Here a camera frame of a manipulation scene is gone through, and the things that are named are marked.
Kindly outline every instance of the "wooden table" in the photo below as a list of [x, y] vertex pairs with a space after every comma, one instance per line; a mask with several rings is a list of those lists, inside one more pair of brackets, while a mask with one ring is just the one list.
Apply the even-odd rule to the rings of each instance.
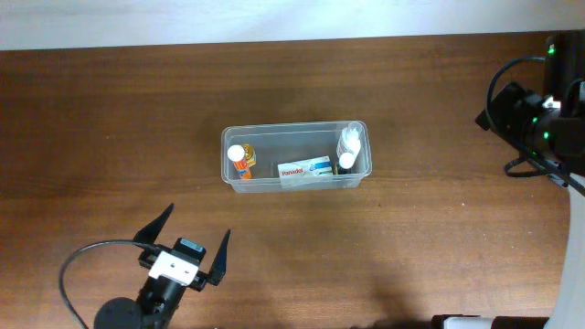
[[[57, 276], [75, 249], [232, 229], [228, 273], [188, 292], [172, 328], [348, 328], [439, 313], [549, 316], [569, 199], [511, 179], [517, 153], [473, 122], [511, 58], [549, 34], [91, 48], [0, 53], [0, 322], [77, 328]], [[543, 67], [512, 78], [540, 90]], [[220, 178], [224, 128], [358, 119], [372, 175], [357, 189], [239, 195]], [[133, 247], [74, 262], [83, 317], [135, 298]]]

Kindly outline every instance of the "bottle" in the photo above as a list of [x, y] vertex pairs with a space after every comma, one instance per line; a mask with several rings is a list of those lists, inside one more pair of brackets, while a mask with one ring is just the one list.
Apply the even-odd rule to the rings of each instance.
[[228, 149], [228, 158], [234, 163], [236, 170], [238, 171], [239, 178], [251, 179], [252, 172], [248, 167], [246, 161], [246, 151], [241, 145], [232, 145]]
[[356, 158], [349, 152], [341, 154], [339, 161], [335, 164], [335, 174], [345, 175], [351, 174], [351, 167], [354, 166]]
[[351, 122], [341, 131], [339, 142], [337, 143], [337, 156], [341, 159], [341, 154], [351, 153], [354, 161], [362, 148], [359, 135], [362, 133], [362, 125], [359, 122]]
[[254, 148], [250, 144], [242, 144], [241, 147], [246, 151], [246, 162], [248, 163], [248, 168], [250, 168], [256, 164], [256, 152], [254, 152]]

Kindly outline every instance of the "clear plastic container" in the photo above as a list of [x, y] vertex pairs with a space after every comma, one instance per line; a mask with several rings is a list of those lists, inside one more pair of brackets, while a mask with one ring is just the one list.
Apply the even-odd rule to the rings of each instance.
[[[336, 147], [341, 131], [352, 121], [284, 123], [226, 128], [221, 134], [221, 177], [238, 193], [286, 192], [356, 187], [372, 173], [372, 155], [363, 122], [361, 151], [352, 174], [312, 177], [305, 184], [281, 186], [278, 164], [313, 159], [328, 155], [331, 165], [337, 162]], [[256, 153], [256, 164], [250, 168], [252, 179], [239, 179], [226, 151], [234, 144], [250, 144]]]

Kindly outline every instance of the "black cable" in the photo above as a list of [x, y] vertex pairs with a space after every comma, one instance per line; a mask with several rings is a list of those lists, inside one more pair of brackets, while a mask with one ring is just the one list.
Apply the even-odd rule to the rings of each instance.
[[67, 294], [65, 293], [65, 285], [63, 283], [63, 278], [65, 276], [65, 270], [71, 264], [71, 262], [73, 262], [83, 252], [85, 252], [89, 249], [96, 248], [96, 247], [102, 247], [102, 246], [108, 246], [108, 245], [133, 245], [136, 247], [140, 247], [142, 249], [149, 249], [152, 252], [160, 251], [160, 249], [153, 244], [135, 242], [135, 241], [128, 240], [128, 239], [113, 239], [113, 240], [105, 240], [105, 241], [92, 243], [92, 244], [85, 246], [81, 249], [77, 249], [75, 252], [73, 252], [65, 260], [63, 265], [61, 265], [61, 270], [58, 273], [58, 286], [59, 286], [58, 290], [61, 293], [61, 298], [63, 299], [65, 306], [69, 309], [71, 314], [73, 314], [73, 317], [75, 317], [75, 319], [80, 323], [81, 327], [84, 329], [90, 329], [90, 328], [85, 324], [85, 322], [83, 322], [83, 319], [81, 319], [80, 314], [77, 313], [77, 311], [75, 310], [73, 305], [71, 305], [71, 302], [69, 301], [69, 297], [67, 297]]
[[569, 106], [569, 97], [570, 97], [570, 93], [573, 90], [573, 88], [575, 88], [575, 85], [577, 85], [578, 83], [582, 83], [583, 79], [582, 78], [577, 78], [574, 79], [570, 84], [569, 87], [567, 88], [567, 90], [565, 90], [565, 94], [563, 95], [563, 102], [561, 103], [563, 107], [565, 106]]
[[492, 116], [490, 115], [490, 103], [492, 102], [492, 95], [494, 94], [495, 84], [497, 83], [500, 76], [502, 76], [502, 74], [504, 74], [504, 72], [506, 72], [508, 69], [512, 68], [514, 65], [522, 63], [522, 62], [527, 62], [527, 61], [542, 62], [542, 61], [545, 61], [545, 58], [536, 57], [536, 56], [528, 56], [528, 57], [523, 57], [523, 58], [512, 59], [509, 62], [507, 62], [501, 69], [499, 69], [495, 73], [494, 77], [492, 78], [492, 82], [490, 82], [490, 87], [487, 90], [487, 96], [485, 98], [485, 116], [487, 118], [487, 121], [490, 123], [492, 131], [494, 131], [495, 134], [497, 134], [503, 140], [505, 140], [510, 145], [512, 145], [512, 147], [516, 148], [522, 156], [524, 156], [525, 158], [530, 158], [535, 163], [539, 164], [540, 166], [542, 166], [544, 168], [544, 169], [542, 169], [543, 172], [545, 172], [546, 174], [554, 174], [554, 175], [558, 176], [560, 179], [565, 181], [567, 184], [569, 184], [571, 187], [573, 187], [575, 190], [577, 190], [579, 193], [581, 193], [582, 195], [585, 196], [585, 186], [581, 185], [579, 182], [577, 182], [575, 179], [573, 179], [569, 174], [558, 169], [555, 165], [550, 164], [548, 161], [540, 158], [536, 154], [533, 154], [531, 150], [529, 150], [527, 147], [525, 147], [519, 141], [506, 135], [505, 133], [502, 133], [499, 130], [499, 128], [495, 125], [495, 122], [492, 119]]
[[512, 168], [517, 165], [524, 163], [527, 159], [524, 156], [520, 156], [519, 158], [510, 161], [509, 163], [504, 165], [504, 173], [508, 177], [512, 178], [529, 178], [529, 177], [538, 177], [542, 175], [546, 175], [547, 172], [544, 170], [533, 170], [533, 171], [526, 171], [526, 172], [511, 172]]

